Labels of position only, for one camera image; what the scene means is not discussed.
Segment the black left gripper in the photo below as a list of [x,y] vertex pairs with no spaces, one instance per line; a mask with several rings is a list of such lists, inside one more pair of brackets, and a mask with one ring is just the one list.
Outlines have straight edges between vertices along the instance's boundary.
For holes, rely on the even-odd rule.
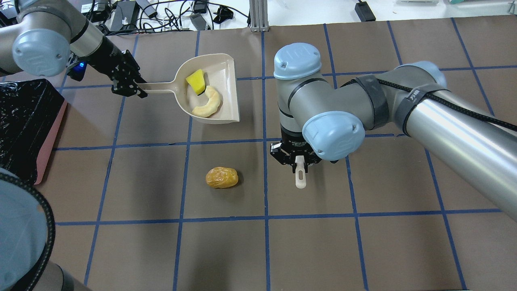
[[100,46],[87,57],[88,65],[111,80],[111,92],[123,97],[148,97],[141,88],[146,81],[140,67],[128,50],[121,51],[111,40],[103,38]]

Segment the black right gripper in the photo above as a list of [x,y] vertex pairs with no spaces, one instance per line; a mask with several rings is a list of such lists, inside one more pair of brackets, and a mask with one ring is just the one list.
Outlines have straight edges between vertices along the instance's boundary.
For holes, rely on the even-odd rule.
[[270,155],[280,164],[288,164],[292,173],[296,172],[296,157],[304,158],[303,168],[308,173],[312,164],[318,164],[322,161],[316,154],[314,149],[303,136],[283,135],[279,142],[270,144]]

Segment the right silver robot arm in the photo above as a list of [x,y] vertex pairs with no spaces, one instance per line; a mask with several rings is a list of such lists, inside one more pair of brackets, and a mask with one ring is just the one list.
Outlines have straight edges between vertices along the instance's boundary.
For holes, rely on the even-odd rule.
[[394,123],[487,200],[517,217],[516,126],[464,101],[430,61],[365,74],[335,89],[321,74],[321,54],[306,43],[274,57],[282,138],[270,155],[294,173],[344,159],[366,131]]

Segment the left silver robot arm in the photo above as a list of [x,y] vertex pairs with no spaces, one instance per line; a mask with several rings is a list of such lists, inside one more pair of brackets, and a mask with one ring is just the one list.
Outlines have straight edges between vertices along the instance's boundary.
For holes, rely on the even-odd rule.
[[17,23],[1,28],[1,76],[27,72],[53,77],[63,72],[70,55],[86,61],[112,82],[111,92],[147,97],[140,66],[120,50],[85,15],[66,0],[13,0]]

